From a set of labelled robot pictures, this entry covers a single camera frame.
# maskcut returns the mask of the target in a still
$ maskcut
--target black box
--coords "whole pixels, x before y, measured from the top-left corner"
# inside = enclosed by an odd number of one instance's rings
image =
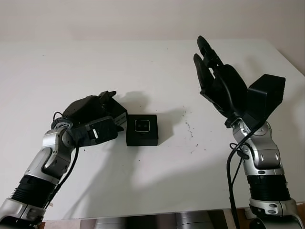
[[[127,118],[127,146],[157,146],[158,123],[155,114],[129,114]]]
[[[110,112],[116,125],[127,121],[127,110],[113,98],[110,98],[107,103],[107,111]]]

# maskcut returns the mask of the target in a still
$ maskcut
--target silver metal base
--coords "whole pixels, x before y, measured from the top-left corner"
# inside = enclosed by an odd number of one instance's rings
[[[178,229],[214,229],[207,211],[176,214]]]

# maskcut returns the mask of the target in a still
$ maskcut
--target small black cube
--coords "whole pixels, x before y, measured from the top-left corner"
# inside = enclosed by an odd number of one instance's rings
[[[129,114],[127,118],[127,146],[157,146],[158,123],[155,114]]]

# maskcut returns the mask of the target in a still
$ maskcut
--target black cable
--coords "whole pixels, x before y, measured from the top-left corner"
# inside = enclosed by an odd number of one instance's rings
[[[239,160],[239,164],[238,164],[238,166],[237,166],[237,169],[236,169],[235,175],[234,175],[233,180],[232,180],[232,185],[234,185],[234,181],[235,181],[235,179],[236,179],[236,177],[237,177],[237,174],[238,174],[238,171],[239,171],[240,165],[242,164],[242,161],[243,161],[243,159],[242,159],[242,158],[240,158],[240,160]]]
[[[247,136],[245,136],[236,145],[236,147],[231,151],[231,153],[228,156],[226,170],[227,170],[227,178],[228,178],[228,186],[229,186],[230,204],[231,204],[232,216],[233,216],[234,223],[235,223],[237,229],[240,229],[240,225],[239,225],[237,210],[236,210],[236,205],[235,205],[235,199],[234,199],[234,193],[233,193],[233,183],[231,180],[231,171],[230,171],[231,160],[232,160],[232,157],[234,156],[234,154],[236,153],[236,151],[264,124],[264,122],[260,122],[258,125],[256,125],[255,128],[252,131],[250,131],[250,133]]]
[[[69,171],[67,172],[67,174],[65,175],[65,177],[62,179],[61,183],[58,184],[58,186],[54,189],[54,191],[52,192],[52,194],[50,195],[50,198],[48,200],[48,204],[46,206],[46,208],[49,206],[49,204],[51,203],[51,201],[53,200],[54,196],[56,195],[56,193],[59,191],[59,189],[62,187],[62,185],[66,182],[66,180],[68,179],[68,177],[70,176],[72,170],[74,169],[74,166],[76,164],[77,158],[78,158],[78,154],[79,154],[79,147],[77,146],[75,148],[75,155],[74,155],[74,159],[73,162],[71,164],[71,167],[69,169]]]
[[[59,112],[59,111],[57,111],[57,112],[55,112],[54,115],[53,115],[53,122],[55,121],[55,116],[56,116],[57,114],[60,114],[60,115],[63,117],[62,113]]]

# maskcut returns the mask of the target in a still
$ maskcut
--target silver robot arm segment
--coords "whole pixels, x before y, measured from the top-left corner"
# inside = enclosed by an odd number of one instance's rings
[[[49,130],[19,186],[0,207],[0,228],[31,228],[42,222],[50,197],[67,172],[74,149],[66,127]]]
[[[237,142],[249,132],[242,120],[233,125]],[[249,158],[243,159],[243,166],[250,185],[250,207],[258,217],[251,228],[304,229],[296,202],[289,195],[280,152],[272,140],[269,123],[265,122],[241,149]]]

